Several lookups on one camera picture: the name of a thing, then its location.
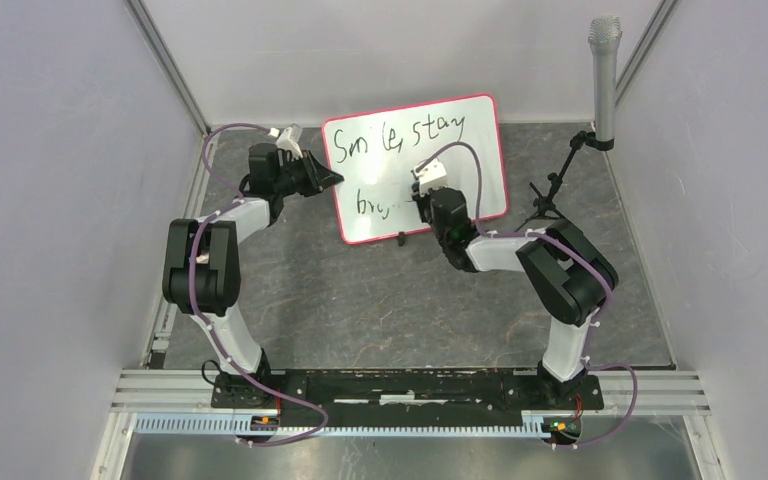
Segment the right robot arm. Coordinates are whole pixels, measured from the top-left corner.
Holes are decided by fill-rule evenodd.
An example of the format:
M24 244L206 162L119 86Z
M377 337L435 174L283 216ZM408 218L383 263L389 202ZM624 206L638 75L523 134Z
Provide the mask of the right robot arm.
M551 318L538 363L538 396L551 408L566 406L585 375L590 327L619 283L613 265L567 219L525 232L482 233L459 190L414 192L412 200L455 269L526 275Z

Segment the pink framed whiteboard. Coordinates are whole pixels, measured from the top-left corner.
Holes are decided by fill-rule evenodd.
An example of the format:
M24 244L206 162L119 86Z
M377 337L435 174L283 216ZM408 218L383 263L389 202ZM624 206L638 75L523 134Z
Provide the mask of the pink framed whiteboard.
M342 240L349 245L428 230L411 198L413 169L432 155L471 217L510 209L497 105L489 94L327 120L321 129Z

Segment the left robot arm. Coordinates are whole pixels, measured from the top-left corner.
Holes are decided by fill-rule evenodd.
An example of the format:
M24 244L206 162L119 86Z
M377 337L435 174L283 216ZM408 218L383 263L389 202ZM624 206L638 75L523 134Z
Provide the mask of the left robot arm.
M240 244L274 225L286 198L322 194L343 176L308 150L294 153L260 143L248 152L248 172L231 203L197 219L176 219L168 230L162 293L190 316L213 347L216 386L234 385L250 407L266 405L274 381L263 348L251 335L238 303Z

